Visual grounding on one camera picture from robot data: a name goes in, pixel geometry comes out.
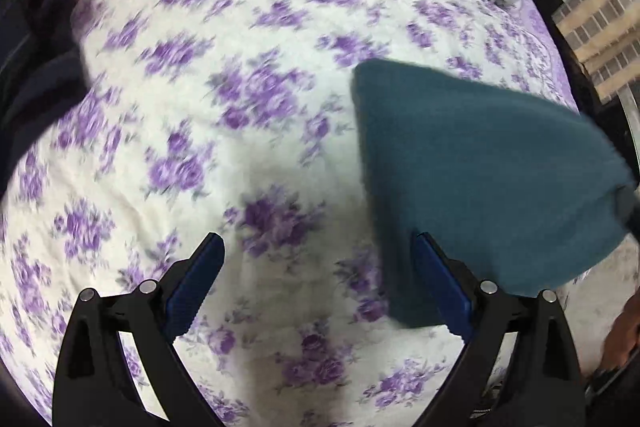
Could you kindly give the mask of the right hand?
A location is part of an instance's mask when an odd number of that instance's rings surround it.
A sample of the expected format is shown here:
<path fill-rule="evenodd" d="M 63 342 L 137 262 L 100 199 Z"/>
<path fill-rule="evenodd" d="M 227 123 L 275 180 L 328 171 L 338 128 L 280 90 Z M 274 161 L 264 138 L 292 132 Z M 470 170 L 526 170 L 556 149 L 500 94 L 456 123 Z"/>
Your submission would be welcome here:
<path fill-rule="evenodd" d="M 599 369 L 612 371 L 624 366 L 639 344 L 639 297 L 634 295 L 616 317 L 602 349 Z"/>

